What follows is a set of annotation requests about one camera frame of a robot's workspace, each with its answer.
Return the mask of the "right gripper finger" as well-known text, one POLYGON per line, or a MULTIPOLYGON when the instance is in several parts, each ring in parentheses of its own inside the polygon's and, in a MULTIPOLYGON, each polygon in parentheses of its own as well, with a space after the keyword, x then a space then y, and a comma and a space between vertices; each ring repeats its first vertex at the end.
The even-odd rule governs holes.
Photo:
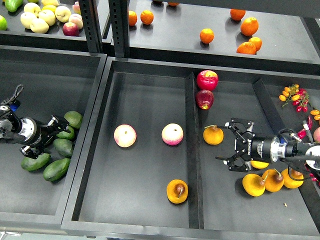
POLYGON ((253 121, 234 117, 221 126, 222 129, 230 130, 233 133, 235 144, 251 143, 254 138, 253 127, 253 121))
POLYGON ((251 164, 243 160, 239 153, 235 153, 230 157, 216 156, 215 159, 223 161, 223 164, 231 172, 250 172, 252 170, 251 164))

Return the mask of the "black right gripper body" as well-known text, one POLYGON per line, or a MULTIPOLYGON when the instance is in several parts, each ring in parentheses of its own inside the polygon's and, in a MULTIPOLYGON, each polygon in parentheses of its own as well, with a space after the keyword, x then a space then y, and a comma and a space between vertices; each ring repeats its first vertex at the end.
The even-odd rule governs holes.
POLYGON ((276 136, 250 136, 237 137, 235 152, 246 162, 257 161, 273 164, 280 158, 278 156, 280 140, 276 136))

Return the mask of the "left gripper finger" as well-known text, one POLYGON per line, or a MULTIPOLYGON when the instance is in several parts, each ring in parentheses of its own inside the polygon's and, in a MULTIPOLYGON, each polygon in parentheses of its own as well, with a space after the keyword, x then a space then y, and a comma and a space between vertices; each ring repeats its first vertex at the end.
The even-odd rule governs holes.
POLYGON ((37 159, 40 155, 42 155, 46 148, 50 145, 50 142, 40 142, 37 144, 27 144, 22 143, 22 147, 20 148, 20 152, 24 157, 37 159))
POLYGON ((64 118, 57 115, 52 115, 51 120, 46 126, 48 134, 59 134, 61 132, 70 133, 69 122, 64 118))

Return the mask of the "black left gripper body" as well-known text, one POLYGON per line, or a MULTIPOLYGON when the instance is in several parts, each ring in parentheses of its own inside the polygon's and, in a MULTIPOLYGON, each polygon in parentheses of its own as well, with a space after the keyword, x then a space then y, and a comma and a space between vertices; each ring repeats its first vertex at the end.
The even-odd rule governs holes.
POLYGON ((23 117, 20 121, 21 130, 18 134, 25 137, 23 143, 32 145, 38 143, 50 143, 53 140, 54 135, 47 133, 47 124, 31 117, 23 117))

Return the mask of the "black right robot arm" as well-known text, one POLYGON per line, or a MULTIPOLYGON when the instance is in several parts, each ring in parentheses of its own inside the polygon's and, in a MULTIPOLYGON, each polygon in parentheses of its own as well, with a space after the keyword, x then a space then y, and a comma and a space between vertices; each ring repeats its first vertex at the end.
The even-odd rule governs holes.
POLYGON ((285 163, 307 177, 320 179, 320 144, 303 142, 292 129, 282 129, 277 135, 261 135, 253 132, 254 122, 231 118, 224 125, 234 136, 234 151, 230 157, 217 156, 233 172, 249 172, 250 161, 273 164, 285 163))

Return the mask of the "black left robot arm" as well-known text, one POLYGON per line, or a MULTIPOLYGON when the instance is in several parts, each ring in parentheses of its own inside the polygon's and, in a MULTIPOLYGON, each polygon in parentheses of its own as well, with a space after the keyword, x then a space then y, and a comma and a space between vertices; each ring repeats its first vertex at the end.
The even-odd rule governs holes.
POLYGON ((37 159, 57 134, 71 131, 69 122, 60 116, 52 115, 49 123, 27 116, 18 117, 18 96, 23 89, 24 86, 19 84, 11 97, 0 103, 0 142, 21 144, 20 152, 25 157, 37 159))

